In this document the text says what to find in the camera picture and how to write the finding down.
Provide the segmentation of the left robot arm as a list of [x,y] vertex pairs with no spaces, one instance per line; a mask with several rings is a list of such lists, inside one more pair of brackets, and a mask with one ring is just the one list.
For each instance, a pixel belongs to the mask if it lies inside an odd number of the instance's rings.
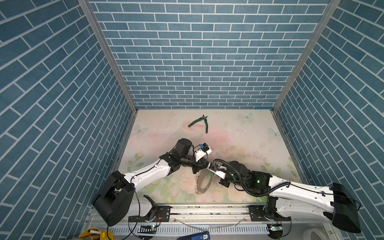
[[208,167],[212,149],[207,144],[193,146],[188,139],[180,139],[175,146],[154,163],[139,170],[122,174],[115,171],[94,197],[92,204],[99,215],[112,227],[124,217],[138,217],[145,221],[155,218],[158,205],[149,197],[138,197],[138,191],[165,178],[180,167],[190,167],[193,174]]

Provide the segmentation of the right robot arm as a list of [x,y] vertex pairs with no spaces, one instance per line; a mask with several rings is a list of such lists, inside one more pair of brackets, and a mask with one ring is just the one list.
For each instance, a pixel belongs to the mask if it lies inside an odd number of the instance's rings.
[[330,187],[300,184],[250,171],[237,161],[221,159],[213,160],[207,168],[225,187],[234,184],[255,198],[267,197],[264,215],[269,220],[322,220],[345,232],[362,232],[358,215],[361,203],[342,184],[332,183]]

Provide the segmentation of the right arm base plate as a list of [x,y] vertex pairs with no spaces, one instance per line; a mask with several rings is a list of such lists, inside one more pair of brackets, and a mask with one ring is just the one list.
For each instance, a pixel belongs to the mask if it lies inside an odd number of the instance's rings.
[[277,213],[276,210],[267,207],[266,205],[250,205],[248,206],[251,221],[262,222],[262,221],[291,221],[291,217],[283,217]]

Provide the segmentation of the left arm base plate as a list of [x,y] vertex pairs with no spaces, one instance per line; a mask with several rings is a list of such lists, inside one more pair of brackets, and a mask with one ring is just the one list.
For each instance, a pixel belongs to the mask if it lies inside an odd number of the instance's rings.
[[130,223],[169,222],[171,208],[172,208],[171,206],[157,206],[156,209],[152,207],[146,215],[129,217],[129,222]]

